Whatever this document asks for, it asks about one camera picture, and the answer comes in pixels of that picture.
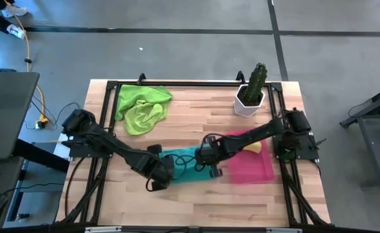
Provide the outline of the dark grey desk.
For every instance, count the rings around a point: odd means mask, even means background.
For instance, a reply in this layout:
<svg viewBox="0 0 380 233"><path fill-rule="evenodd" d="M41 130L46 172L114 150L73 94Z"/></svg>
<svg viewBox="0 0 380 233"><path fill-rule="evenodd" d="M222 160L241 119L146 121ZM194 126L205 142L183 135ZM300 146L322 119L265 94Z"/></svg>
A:
<svg viewBox="0 0 380 233"><path fill-rule="evenodd" d="M0 72L0 160L12 156L39 77L37 72Z"/></svg>

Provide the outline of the silver metal bracket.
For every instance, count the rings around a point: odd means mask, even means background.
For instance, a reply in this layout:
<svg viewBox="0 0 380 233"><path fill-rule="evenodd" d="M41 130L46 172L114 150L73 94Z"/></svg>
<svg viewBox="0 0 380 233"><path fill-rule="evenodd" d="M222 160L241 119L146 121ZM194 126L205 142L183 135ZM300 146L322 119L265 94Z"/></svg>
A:
<svg viewBox="0 0 380 233"><path fill-rule="evenodd" d="M100 226L100 227L87 227L84 233L120 233L122 232L121 226Z"/></svg>
<svg viewBox="0 0 380 233"><path fill-rule="evenodd" d="M266 233L303 233L299 228L266 228Z"/></svg>

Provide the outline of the white hexagonal planter pot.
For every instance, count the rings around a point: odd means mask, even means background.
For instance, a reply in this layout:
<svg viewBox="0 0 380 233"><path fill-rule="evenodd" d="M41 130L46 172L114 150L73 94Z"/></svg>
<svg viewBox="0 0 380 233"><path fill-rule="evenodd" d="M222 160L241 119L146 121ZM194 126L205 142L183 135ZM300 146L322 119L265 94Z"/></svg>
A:
<svg viewBox="0 0 380 233"><path fill-rule="evenodd" d="M259 96L259 102L257 105L245 105L242 101L241 98L239 97L239 94L247 88L247 84L242 84L239 86L238 91L236 96L234 97L234 112L242 117L249 118L253 116L259 108L261 108L264 98L265 98L265 93L262 91Z"/></svg>

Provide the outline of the green cactus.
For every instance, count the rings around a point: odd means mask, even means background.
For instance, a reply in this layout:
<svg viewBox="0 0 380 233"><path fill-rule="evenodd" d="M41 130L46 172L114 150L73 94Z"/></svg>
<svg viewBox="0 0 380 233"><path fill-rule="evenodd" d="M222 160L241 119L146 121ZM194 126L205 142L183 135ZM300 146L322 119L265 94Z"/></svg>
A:
<svg viewBox="0 0 380 233"><path fill-rule="evenodd" d="M267 68L264 63L258 63L251 73L248 86L243 90L242 101L245 105L259 105L262 87L267 78Z"/></svg>

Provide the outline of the pink plastic basket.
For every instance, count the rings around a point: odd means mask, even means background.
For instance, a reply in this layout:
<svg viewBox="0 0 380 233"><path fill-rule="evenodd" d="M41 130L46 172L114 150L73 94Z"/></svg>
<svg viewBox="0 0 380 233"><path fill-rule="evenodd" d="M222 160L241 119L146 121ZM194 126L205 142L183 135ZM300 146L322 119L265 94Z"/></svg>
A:
<svg viewBox="0 0 380 233"><path fill-rule="evenodd" d="M227 175L232 184L260 184L274 181L274 170L267 147L267 141L261 140L262 151L259 154L241 151L225 162Z"/></svg>

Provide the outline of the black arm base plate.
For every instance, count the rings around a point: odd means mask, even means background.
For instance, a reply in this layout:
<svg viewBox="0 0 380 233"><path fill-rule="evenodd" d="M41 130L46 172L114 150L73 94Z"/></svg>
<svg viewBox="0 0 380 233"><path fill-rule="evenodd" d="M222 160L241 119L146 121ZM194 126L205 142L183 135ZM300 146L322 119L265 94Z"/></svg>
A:
<svg viewBox="0 0 380 233"><path fill-rule="evenodd" d="M70 157L108 159L113 156L112 145L98 133L82 133L63 142L70 149Z"/></svg>
<svg viewBox="0 0 380 233"><path fill-rule="evenodd" d="M319 142L310 134L277 135L273 137L274 156L277 159L291 161L295 159L319 159Z"/></svg>

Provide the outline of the lime green microfiber towel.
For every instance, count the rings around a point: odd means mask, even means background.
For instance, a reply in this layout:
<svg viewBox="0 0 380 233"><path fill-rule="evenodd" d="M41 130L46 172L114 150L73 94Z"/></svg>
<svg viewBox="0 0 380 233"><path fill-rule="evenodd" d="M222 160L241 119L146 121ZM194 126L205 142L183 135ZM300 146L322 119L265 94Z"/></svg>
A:
<svg viewBox="0 0 380 233"><path fill-rule="evenodd" d="M151 131L156 123L166 118L168 102L151 103L137 100L124 115L124 129L129 135L143 135Z"/></svg>

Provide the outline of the person's white shoe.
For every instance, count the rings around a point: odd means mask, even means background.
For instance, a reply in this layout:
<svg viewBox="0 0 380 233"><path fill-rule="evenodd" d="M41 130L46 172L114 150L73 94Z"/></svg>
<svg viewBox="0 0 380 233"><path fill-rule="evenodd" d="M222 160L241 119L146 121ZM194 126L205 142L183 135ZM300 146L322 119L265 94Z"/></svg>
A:
<svg viewBox="0 0 380 233"><path fill-rule="evenodd" d="M19 39L25 39L26 38L26 31L23 30L21 27L18 27L14 24L10 24L9 26L7 26L6 31L9 34L11 34L11 35L13 35Z"/></svg>
<svg viewBox="0 0 380 233"><path fill-rule="evenodd" d="M2 9L1 13L4 17L11 18L14 16L24 16L28 13L28 9L16 5L6 5L6 7Z"/></svg>

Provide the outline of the yellow microfiber towel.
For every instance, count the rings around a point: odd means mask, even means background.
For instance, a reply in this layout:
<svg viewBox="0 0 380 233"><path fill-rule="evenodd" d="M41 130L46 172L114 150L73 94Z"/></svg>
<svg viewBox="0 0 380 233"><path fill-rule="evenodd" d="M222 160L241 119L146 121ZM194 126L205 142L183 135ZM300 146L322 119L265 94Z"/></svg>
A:
<svg viewBox="0 0 380 233"><path fill-rule="evenodd" d="M262 151L262 143L260 141L249 144L243 148L243 151L259 154Z"/></svg>

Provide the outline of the black metal table frame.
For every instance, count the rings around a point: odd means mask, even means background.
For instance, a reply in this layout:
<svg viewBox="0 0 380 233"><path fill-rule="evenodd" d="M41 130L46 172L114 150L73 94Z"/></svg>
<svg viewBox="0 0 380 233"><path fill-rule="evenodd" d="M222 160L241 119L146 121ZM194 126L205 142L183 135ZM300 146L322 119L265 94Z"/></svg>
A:
<svg viewBox="0 0 380 233"><path fill-rule="evenodd" d="M234 112L237 81L145 80L172 93L168 115L152 131L130 136L122 123L114 126L124 143L144 149L153 144L172 150L196 146L208 133L226 134L258 127L282 107L304 109L298 82L272 82L258 112L245 118ZM209 181L173 184L148 192L146 180L114 155L101 193L97 223L164 227L286 227L289 224L280 163L272 157L275 178L269 183L232 184L228 174Z"/></svg>

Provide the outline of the bright green microfiber towel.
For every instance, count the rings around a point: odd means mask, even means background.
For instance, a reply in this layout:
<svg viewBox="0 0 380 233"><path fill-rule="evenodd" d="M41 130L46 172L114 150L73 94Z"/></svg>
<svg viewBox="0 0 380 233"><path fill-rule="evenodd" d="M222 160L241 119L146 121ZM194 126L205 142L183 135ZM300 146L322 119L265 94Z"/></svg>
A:
<svg viewBox="0 0 380 233"><path fill-rule="evenodd" d="M172 99L172 94L164 86L147 87L123 84L117 99L115 120L122 120L124 114L139 100L149 104L165 104Z"/></svg>

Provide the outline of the teal microfiber towel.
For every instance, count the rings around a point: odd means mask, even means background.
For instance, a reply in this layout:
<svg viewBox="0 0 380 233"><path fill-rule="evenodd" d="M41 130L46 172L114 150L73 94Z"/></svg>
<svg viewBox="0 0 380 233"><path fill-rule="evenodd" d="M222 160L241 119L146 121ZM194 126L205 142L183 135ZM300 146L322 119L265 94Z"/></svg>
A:
<svg viewBox="0 0 380 233"><path fill-rule="evenodd" d="M210 166L196 164L196 149L200 146L162 151L160 158L171 157L174 165L172 184L207 181L213 179Z"/></svg>

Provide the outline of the black desk leg beam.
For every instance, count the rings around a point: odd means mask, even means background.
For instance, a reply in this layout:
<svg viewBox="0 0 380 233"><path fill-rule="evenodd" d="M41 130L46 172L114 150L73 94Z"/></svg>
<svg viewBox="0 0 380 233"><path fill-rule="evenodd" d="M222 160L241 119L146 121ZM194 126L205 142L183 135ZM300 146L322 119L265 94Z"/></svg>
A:
<svg viewBox="0 0 380 233"><path fill-rule="evenodd" d="M35 145L21 139L16 140L12 155L14 157L22 157L25 160L35 162L60 172L67 172L69 168L68 160L38 148Z"/></svg>

